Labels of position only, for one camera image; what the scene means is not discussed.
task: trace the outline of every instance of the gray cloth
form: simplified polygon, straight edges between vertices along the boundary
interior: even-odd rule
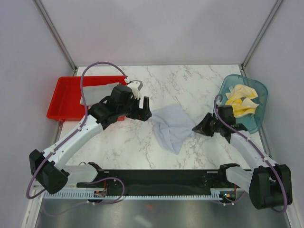
[[[160,146],[175,154],[179,154],[183,141],[190,136],[195,123],[184,112],[179,104],[152,112],[151,120],[155,121],[154,133]]]
[[[113,88],[118,84],[120,83],[117,82],[107,85],[85,86],[83,88],[83,91],[84,91],[86,105],[87,106],[94,105],[100,102],[100,100],[103,99],[105,96],[111,95]],[[80,99],[80,104],[84,105],[84,101],[82,100],[82,97]]]

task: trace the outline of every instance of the white marble surface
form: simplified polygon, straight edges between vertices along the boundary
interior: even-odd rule
[[[85,67],[80,67],[80,76]],[[179,103],[195,123],[213,111],[213,100],[223,79],[240,74],[237,65],[198,66],[123,66],[132,79],[142,80],[142,96],[150,97],[151,111]],[[119,75],[110,66],[96,66],[88,76]],[[65,122],[61,136],[76,122]],[[95,162],[104,169],[218,169],[221,164],[235,162],[249,168],[239,152],[219,134],[206,137],[193,134],[186,139],[178,155],[163,150],[153,133],[152,121],[126,119],[110,125],[92,138],[67,163]],[[252,139],[261,145],[258,133]]]

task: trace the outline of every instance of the yellow cloth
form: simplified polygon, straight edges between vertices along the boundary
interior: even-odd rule
[[[233,115],[235,118],[243,117],[247,114],[254,114],[258,104],[251,101],[257,96],[255,89],[249,86],[238,84],[234,88],[229,88],[231,93],[226,93],[228,100],[225,105],[231,105],[233,108]]]

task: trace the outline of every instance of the gray floor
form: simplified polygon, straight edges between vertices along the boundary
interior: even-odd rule
[[[48,213],[59,213],[79,200],[45,200]],[[256,210],[246,195],[235,206],[207,201],[124,200],[112,205],[84,204],[52,218],[40,215],[42,228],[289,228],[286,215]]]

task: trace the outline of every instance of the light blue cloth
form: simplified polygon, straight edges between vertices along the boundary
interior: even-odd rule
[[[150,119],[155,122],[153,130],[160,146],[175,154],[179,154],[183,141],[193,133],[192,128],[195,127],[194,121],[179,104],[153,111]]]

